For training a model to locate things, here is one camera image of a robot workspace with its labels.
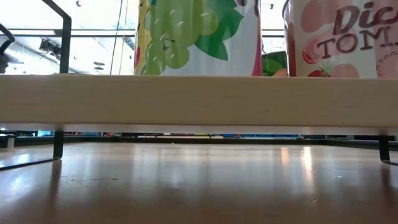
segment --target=pink packaging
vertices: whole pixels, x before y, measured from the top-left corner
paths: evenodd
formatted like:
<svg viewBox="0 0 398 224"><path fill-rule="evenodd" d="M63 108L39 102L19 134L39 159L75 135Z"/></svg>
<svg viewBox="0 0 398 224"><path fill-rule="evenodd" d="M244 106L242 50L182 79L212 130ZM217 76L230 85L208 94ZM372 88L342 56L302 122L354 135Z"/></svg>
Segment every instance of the pink packaging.
<svg viewBox="0 0 398 224"><path fill-rule="evenodd" d="M290 77L398 78L398 0L287 0Z"/></svg>

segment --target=metal rod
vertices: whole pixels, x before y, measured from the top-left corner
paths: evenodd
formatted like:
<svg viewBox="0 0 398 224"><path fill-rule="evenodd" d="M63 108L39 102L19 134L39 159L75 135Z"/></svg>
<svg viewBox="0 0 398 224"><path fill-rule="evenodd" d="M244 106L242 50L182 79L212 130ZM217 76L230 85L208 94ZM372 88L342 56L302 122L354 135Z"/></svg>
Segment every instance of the metal rod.
<svg viewBox="0 0 398 224"><path fill-rule="evenodd" d="M285 31L284 29L261 29L261 31Z"/></svg>
<svg viewBox="0 0 398 224"><path fill-rule="evenodd" d="M63 19L60 73L69 72L70 39L72 34L72 18L52 0L43 0L52 10Z"/></svg>
<svg viewBox="0 0 398 224"><path fill-rule="evenodd" d="M62 35L58 35L58 34L15 34L15 37L62 37ZM74 37L74 38L94 38L94 37L107 37L107 38L115 38L115 37L135 37L134 34L130 34L130 35L122 35L122 34L118 34L118 35L80 35L80 34L73 34L70 37Z"/></svg>
<svg viewBox="0 0 398 224"><path fill-rule="evenodd" d="M62 29L26 29L26 28L10 28L12 31L24 31L24 30L33 30L33 31L62 31ZM72 31L117 31L116 29L72 29ZM135 29L119 29L119 31L136 31Z"/></svg>
<svg viewBox="0 0 398 224"><path fill-rule="evenodd" d="M61 159L62 155L63 155L63 131L56 131L54 133L53 158Z"/></svg>
<svg viewBox="0 0 398 224"><path fill-rule="evenodd" d="M56 160L57 159L42 159L42 160L34 161L34 162L26 162L26 163L22 163L22 164L16 164L16 165L11 165L11 166L6 166L6 167L0 167L0 171L20 168L20 167L25 167L25 166L30 166L30 165L41 164L41 163L44 163L44 162L52 162L52 161L56 161Z"/></svg>
<svg viewBox="0 0 398 224"><path fill-rule="evenodd" d="M389 136L379 136L379 152L380 160L383 163L398 166L398 163L391 162L390 159L390 147L389 147Z"/></svg>
<svg viewBox="0 0 398 224"><path fill-rule="evenodd" d="M10 32L9 29L4 27L1 23L0 23L0 31L10 40L12 44L15 42L13 34Z"/></svg>

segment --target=wooden shelf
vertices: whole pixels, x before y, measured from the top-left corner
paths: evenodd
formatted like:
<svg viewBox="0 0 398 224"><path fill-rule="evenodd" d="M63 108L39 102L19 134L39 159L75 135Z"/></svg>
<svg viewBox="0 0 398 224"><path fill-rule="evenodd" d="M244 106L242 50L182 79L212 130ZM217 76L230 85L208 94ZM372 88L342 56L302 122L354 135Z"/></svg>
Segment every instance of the wooden shelf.
<svg viewBox="0 0 398 224"><path fill-rule="evenodd" d="M398 80L0 76L7 129L397 134Z"/></svg>

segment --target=wooden floor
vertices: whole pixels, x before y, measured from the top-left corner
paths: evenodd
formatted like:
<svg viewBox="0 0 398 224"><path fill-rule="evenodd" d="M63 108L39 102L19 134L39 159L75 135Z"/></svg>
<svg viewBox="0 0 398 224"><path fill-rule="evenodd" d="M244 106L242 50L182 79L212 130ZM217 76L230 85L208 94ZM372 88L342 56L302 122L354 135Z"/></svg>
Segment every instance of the wooden floor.
<svg viewBox="0 0 398 224"><path fill-rule="evenodd" d="M370 149L84 143L0 172L2 224L397 222L398 167Z"/></svg>

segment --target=green grapes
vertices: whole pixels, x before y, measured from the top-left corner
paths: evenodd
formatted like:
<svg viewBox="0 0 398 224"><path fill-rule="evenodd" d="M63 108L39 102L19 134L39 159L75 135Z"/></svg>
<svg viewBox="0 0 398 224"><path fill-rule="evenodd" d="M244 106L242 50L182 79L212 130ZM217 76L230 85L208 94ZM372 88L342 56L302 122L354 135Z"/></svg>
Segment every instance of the green grapes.
<svg viewBox="0 0 398 224"><path fill-rule="evenodd" d="M218 17L216 13L211 9L205 9L200 14L200 20L198 30L200 35L210 35L214 33L218 28Z"/></svg>
<svg viewBox="0 0 398 224"><path fill-rule="evenodd" d="M147 65L144 65L141 69L141 75L148 75Z"/></svg>
<svg viewBox="0 0 398 224"><path fill-rule="evenodd" d="M147 62L148 75L160 75L165 70L164 46L161 42L152 41L149 43L145 53L145 61Z"/></svg>
<svg viewBox="0 0 398 224"><path fill-rule="evenodd" d="M207 8L207 1L152 0L144 19L152 41L141 74L160 75L166 65L178 69L188 63L187 47L194 45L199 35L210 35L218 28L217 15Z"/></svg>
<svg viewBox="0 0 398 224"><path fill-rule="evenodd" d="M186 48L168 49L165 51L165 61L170 68L182 68L189 61L189 51Z"/></svg>

